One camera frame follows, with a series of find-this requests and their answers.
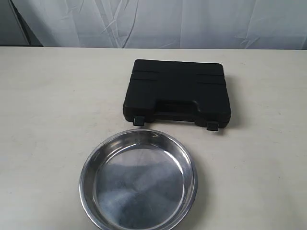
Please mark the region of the black plastic tool case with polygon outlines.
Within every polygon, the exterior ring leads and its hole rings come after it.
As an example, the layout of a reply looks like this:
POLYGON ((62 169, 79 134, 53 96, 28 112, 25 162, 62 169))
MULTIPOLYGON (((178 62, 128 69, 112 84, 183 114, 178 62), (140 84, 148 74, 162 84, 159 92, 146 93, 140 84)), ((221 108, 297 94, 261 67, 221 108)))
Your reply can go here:
POLYGON ((224 68, 220 63, 134 61, 123 103, 134 126, 157 120, 192 122, 209 131, 231 119, 224 68))

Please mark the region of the white backdrop curtain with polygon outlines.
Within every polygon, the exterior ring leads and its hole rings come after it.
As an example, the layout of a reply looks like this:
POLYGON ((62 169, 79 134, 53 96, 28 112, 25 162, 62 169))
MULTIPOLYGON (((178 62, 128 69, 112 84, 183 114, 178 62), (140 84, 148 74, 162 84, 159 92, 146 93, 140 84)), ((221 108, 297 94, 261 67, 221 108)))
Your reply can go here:
POLYGON ((3 0, 2 46, 306 49, 304 0, 3 0))

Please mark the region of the round stainless steel tray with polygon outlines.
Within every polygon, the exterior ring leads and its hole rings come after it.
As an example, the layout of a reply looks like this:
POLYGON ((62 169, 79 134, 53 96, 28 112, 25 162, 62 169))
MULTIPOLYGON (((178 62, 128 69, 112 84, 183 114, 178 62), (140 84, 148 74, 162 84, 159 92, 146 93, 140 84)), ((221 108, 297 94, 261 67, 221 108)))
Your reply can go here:
POLYGON ((188 150, 166 133, 143 128, 99 144, 79 179, 81 205, 101 230, 171 230, 190 211, 197 189, 188 150))

